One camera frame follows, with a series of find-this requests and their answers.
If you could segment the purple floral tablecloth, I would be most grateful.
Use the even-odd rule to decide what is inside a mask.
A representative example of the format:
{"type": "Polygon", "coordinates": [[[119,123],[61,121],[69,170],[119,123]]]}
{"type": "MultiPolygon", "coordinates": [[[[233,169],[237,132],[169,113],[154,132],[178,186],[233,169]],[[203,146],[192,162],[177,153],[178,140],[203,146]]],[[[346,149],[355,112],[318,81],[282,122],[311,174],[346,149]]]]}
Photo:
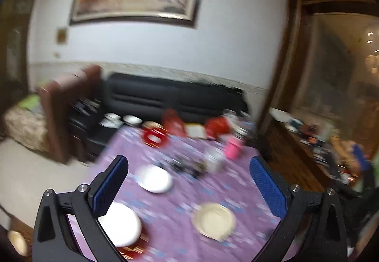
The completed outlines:
{"type": "Polygon", "coordinates": [[[172,172],[173,186],[163,194],[149,193],[135,180],[140,166],[169,168],[171,159],[200,160],[211,147],[221,149],[222,145],[170,137],[156,149],[142,142],[138,130],[124,127],[84,175],[83,182],[90,183],[117,155],[128,159],[128,175],[116,201],[137,212],[148,231],[148,243],[136,261],[251,261],[277,227],[280,219],[271,213],[249,172],[250,160],[258,155],[249,146],[217,173],[195,178],[172,172]],[[193,213],[207,202],[220,204],[235,215],[235,230],[224,241],[199,234],[191,222],[193,213]]]}

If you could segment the patterned daybed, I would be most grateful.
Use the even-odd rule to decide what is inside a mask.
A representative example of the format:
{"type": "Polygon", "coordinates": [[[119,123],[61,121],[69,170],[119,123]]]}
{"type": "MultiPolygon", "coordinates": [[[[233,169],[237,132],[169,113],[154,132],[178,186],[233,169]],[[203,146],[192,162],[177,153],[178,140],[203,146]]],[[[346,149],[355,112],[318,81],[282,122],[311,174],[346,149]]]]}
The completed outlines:
{"type": "Polygon", "coordinates": [[[30,150],[50,153],[48,128],[41,98],[37,94],[26,98],[8,109],[4,115],[8,135],[30,150]]]}

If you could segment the small white foam bowl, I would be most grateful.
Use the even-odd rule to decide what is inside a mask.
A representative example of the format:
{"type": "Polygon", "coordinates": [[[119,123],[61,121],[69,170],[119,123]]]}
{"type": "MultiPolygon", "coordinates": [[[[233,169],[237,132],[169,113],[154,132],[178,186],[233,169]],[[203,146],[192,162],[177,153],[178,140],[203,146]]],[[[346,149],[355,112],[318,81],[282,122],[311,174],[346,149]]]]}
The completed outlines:
{"type": "Polygon", "coordinates": [[[137,213],[119,202],[113,202],[98,221],[110,241],[118,248],[135,244],[142,232],[142,222],[137,213]]]}

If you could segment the pink knit-sleeved bottle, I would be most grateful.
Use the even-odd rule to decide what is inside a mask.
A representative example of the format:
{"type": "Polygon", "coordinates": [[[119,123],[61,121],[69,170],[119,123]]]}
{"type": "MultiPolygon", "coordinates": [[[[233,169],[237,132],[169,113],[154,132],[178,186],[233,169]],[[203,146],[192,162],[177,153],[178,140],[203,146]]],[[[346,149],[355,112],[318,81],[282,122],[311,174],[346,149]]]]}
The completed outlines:
{"type": "Polygon", "coordinates": [[[224,154],[227,159],[236,159],[244,147],[248,131],[242,127],[238,127],[234,130],[231,137],[227,139],[224,154]]]}

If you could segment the red gold-rimmed plate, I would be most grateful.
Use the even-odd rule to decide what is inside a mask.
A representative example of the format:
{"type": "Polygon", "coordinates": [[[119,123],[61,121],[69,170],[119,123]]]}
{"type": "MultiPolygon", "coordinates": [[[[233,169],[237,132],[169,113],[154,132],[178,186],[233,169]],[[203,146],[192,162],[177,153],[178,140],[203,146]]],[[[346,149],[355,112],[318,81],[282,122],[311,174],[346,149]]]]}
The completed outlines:
{"type": "Polygon", "coordinates": [[[127,261],[137,259],[144,252],[146,252],[149,241],[150,233],[148,232],[147,226],[144,223],[142,223],[141,234],[139,238],[135,241],[135,243],[124,247],[118,247],[117,250],[127,261]]]}

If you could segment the small black jar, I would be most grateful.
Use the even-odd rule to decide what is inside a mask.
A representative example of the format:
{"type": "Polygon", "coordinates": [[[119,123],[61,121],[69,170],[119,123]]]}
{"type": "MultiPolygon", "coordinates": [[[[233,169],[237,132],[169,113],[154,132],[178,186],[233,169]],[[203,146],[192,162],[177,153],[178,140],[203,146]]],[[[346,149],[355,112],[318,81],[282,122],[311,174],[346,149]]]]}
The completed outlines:
{"type": "Polygon", "coordinates": [[[189,163],[184,157],[176,157],[171,159],[170,166],[177,173],[186,173],[189,171],[189,163]]]}

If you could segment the cream candle jar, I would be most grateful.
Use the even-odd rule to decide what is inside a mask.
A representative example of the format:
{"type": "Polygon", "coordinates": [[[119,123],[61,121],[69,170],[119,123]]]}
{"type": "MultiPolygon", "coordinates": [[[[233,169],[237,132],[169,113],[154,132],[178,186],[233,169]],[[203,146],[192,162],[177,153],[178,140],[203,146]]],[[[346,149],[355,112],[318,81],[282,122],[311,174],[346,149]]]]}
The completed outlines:
{"type": "Polygon", "coordinates": [[[8,239],[18,254],[23,257],[28,255],[28,245],[20,232],[10,230],[8,232],[8,239]]]}

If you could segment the far red plate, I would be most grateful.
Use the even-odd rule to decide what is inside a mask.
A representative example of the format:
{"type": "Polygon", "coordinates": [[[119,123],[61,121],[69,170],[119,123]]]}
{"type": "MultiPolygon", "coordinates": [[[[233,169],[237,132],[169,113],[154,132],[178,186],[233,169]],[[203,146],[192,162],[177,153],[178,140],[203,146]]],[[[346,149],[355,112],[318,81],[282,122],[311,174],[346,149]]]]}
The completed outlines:
{"type": "Polygon", "coordinates": [[[160,148],[168,141],[167,132],[160,127],[145,129],[141,138],[144,144],[153,148],[160,148]]]}

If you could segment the black sofa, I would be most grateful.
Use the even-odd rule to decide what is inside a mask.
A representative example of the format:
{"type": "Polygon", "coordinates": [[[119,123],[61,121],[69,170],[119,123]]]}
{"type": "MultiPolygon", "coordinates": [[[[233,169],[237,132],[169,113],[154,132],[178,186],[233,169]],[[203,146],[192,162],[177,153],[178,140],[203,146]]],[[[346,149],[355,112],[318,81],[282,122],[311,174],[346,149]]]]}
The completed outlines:
{"type": "Polygon", "coordinates": [[[109,113],[162,123],[164,112],[176,111],[186,123],[204,124],[224,110],[249,113],[244,91],[203,82],[183,82],[114,72],[104,80],[101,103],[109,113]]]}

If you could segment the cream plastic bowl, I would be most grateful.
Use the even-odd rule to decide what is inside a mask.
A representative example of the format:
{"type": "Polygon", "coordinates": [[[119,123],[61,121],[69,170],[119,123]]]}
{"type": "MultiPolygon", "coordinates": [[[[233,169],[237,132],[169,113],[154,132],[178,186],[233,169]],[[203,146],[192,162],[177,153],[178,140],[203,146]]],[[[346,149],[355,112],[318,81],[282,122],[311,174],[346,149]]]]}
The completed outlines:
{"type": "Polygon", "coordinates": [[[193,213],[192,224],[203,236],[223,242],[236,227],[235,215],[221,204],[208,202],[193,213]]]}

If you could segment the white plastic jar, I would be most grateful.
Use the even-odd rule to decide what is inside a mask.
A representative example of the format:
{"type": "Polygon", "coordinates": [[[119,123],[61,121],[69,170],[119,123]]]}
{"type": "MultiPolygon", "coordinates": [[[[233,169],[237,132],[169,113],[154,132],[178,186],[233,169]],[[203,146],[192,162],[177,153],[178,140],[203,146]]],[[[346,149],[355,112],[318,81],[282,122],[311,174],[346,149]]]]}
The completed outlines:
{"type": "Polygon", "coordinates": [[[224,151],[215,146],[210,146],[206,149],[204,159],[208,173],[220,172],[224,168],[226,161],[224,151]]]}

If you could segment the small wall plaque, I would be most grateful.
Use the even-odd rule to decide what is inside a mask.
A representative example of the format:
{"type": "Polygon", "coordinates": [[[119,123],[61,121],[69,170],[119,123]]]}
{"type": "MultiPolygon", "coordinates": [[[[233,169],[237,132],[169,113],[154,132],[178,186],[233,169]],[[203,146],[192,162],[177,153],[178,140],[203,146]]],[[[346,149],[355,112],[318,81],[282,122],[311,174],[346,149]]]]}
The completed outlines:
{"type": "Polygon", "coordinates": [[[68,28],[58,28],[56,34],[56,43],[58,45],[66,45],[68,43],[68,28]]]}

